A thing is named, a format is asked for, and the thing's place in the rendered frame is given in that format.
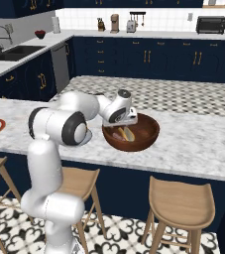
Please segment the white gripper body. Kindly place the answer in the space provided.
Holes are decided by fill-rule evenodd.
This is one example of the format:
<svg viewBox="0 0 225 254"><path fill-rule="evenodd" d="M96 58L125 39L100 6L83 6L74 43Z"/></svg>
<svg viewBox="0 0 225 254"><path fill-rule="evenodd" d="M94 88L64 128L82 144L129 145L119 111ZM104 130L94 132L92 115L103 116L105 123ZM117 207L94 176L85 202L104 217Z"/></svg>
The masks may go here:
<svg viewBox="0 0 225 254"><path fill-rule="evenodd" d="M134 125L134 124L137 124L137 122L138 122L138 117L135 116L135 117L122 119L122 120L115 122L115 123L109 123L103 119L102 125L104 127L117 127L117 126L123 126L123 125L127 125L127 126Z"/></svg>

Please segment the tan bun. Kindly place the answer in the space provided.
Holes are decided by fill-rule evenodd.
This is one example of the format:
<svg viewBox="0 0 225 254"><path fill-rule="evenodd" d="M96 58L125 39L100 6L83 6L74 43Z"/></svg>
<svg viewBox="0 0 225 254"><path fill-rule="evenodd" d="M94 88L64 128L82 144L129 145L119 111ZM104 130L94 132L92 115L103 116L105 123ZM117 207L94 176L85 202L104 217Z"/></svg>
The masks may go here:
<svg viewBox="0 0 225 254"><path fill-rule="evenodd" d="M134 133L127 126L124 127L124 133L129 142L133 142L135 140Z"/></svg>

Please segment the brown wooden bowl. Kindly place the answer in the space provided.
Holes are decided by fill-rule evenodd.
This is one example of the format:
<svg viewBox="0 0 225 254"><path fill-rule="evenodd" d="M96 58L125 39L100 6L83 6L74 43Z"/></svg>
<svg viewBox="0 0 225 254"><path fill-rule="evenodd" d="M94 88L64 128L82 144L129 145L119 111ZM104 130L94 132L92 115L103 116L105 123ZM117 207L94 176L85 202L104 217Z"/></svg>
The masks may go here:
<svg viewBox="0 0 225 254"><path fill-rule="evenodd" d="M102 132L108 144L117 150L126 152L139 152L149 148L157 140L160 133L159 123L154 118L142 113L138 114L137 124L130 125L129 129L135 135L133 142L120 141L112 136L113 133L122 136L118 130L118 126L102 127Z"/></svg>

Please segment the navy kitchen island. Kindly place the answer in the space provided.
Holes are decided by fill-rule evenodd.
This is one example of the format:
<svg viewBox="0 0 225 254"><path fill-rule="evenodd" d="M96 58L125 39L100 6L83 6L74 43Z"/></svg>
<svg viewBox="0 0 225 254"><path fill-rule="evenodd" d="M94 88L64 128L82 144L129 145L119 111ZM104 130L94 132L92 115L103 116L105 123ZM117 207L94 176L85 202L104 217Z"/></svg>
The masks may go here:
<svg viewBox="0 0 225 254"><path fill-rule="evenodd" d="M116 159L108 163L100 159L91 163L63 159L62 164L91 171L98 169L97 188L102 210L124 217L147 218L150 177L194 185L211 184L216 214L207 229L217 234L220 252L225 254L225 156L179 155L170 165L139 153L120 153L115 158L122 158L123 164L117 165Z"/></svg>

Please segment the navy lower cupboards with drawers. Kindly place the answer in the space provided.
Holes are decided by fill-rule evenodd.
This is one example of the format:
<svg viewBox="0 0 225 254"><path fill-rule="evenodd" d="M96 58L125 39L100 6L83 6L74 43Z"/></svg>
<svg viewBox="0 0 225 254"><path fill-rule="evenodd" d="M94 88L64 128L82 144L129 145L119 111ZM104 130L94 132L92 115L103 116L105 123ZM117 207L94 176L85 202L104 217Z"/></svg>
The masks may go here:
<svg viewBox="0 0 225 254"><path fill-rule="evenodd" d="M225 83L225 41L77 37L69 40L74 75Z"/></svg>

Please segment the steel dishwasher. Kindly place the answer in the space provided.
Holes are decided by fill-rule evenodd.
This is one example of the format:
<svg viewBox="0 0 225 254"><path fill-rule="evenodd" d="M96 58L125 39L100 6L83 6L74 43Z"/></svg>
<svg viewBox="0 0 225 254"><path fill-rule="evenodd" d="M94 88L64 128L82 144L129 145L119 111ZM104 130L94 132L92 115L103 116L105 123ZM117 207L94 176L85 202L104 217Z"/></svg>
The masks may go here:
<svg viewBox="0 0 225 254"><path fill-rule="evenodd" d="M53 47L51 53L56 78L56 91L61 93L69 84L65 43Z"/></svg>

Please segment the silver toaster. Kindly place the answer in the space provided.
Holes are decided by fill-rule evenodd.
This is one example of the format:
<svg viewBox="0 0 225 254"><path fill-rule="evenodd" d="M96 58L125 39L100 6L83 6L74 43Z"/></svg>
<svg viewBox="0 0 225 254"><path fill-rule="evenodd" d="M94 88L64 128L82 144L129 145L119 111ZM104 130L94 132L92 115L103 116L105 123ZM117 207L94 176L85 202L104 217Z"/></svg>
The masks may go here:
<svg viewBox="0 0 225 254"><path fill-rule="evenodd" d="M128 33L135 33L136 32L136 21L135 20L129 20L127 22L127 32Z"/></svg>

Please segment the navy sink cupboards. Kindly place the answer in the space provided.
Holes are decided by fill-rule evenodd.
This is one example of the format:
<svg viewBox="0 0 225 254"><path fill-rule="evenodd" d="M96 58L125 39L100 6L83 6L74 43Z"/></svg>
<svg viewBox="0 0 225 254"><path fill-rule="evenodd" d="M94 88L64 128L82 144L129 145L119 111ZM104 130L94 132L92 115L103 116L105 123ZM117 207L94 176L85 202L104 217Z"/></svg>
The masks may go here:
<svg viewBox="0 0 225 254"><path fill-rule="evenodd" d="M56 95L50 51L0 74L0 98L48 102Z"/></svg>

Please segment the white paper towel roll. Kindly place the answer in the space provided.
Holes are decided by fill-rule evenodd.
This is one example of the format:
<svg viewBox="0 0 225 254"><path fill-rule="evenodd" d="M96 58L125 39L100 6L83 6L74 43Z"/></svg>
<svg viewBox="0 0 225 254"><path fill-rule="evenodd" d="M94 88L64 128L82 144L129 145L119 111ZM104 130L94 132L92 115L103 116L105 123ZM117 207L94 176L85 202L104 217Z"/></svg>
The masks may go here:
<svg viewBox="0 0 225 254"><path fill-rule="evenodd" d="M54 34L60 33L59 18L57 16L52 17Z"/></svg>

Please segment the dark sink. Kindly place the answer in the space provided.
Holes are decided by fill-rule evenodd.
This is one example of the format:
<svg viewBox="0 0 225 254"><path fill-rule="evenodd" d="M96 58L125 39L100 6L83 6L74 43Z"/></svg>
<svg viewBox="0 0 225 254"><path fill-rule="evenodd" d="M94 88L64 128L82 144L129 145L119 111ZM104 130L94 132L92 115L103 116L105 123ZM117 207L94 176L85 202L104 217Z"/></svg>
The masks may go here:
<svg viewBox="0 0 225 254"><path fill-rule="evenodd" d="M42 48L43 46L17 46L2 52L0 54L0 61L17 62Z"/></svg>

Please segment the black toaster oven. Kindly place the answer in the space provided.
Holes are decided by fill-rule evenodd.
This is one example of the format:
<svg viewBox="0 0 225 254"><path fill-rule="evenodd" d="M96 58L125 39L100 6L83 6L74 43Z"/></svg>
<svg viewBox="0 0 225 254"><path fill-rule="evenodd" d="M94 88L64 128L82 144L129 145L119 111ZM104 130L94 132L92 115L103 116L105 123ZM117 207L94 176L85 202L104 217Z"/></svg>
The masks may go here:
<svg viewBox="0 0 225 254"><path fill-rule="evenodd" d="M196 23L197 34L223 34L225 31L224 16L199 16Z"/></svg>

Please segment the navy upper cupboards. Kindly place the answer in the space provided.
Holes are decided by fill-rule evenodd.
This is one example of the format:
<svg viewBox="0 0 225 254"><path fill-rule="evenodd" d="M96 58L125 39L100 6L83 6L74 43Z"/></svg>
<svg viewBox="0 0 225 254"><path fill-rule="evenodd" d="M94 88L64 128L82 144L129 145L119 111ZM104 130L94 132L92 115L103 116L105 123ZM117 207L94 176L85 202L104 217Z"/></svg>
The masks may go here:
<svg viewBox="0 0 225 254"><path fill-rule="evenodd" d="M0 18L14 19L61 8L201 8L203 0L0 0Z"/></svg>

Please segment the black rail with tools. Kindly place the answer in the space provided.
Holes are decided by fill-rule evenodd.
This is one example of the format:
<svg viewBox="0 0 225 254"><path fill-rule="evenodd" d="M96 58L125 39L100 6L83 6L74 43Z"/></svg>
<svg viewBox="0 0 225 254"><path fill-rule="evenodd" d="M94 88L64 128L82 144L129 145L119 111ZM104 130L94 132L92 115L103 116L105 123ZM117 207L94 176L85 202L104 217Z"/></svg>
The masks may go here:
<svg viewBox="0 0 225 254"><path fill-rule="evenodd" d="M136 27L138 27L139 25L141 25L142 27L145 26L145 15L146 15L146 12L135 12L135 11L131 11L130 12L130 15L131 17L133 16L134 17L134 20L136 22ZM139 17L142 17L142 22L140 23L139 22Z"/></svg>

